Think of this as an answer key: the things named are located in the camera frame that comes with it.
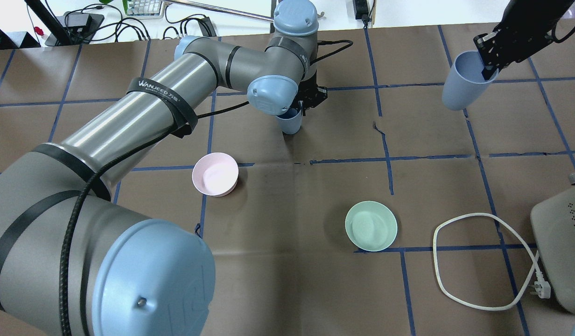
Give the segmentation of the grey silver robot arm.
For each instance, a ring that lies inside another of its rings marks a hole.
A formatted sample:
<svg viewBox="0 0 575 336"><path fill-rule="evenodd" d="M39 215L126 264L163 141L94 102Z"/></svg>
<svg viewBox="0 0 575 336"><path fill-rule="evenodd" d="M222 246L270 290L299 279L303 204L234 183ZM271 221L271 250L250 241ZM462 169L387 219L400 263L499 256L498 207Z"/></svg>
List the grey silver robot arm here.
<svg viewBox="0 0 575 336"><path fill-rule="evenodd" d="M283 134L251 106L169 136L111 200L199 232L217 266L205 336L565 336L575 315L526 293L506 311L445 296L432 236L466 213L531 246L530 212L575 172L575 35L505 69L462 111L441 102L488 23L323 28L329 97Z"/></svg>

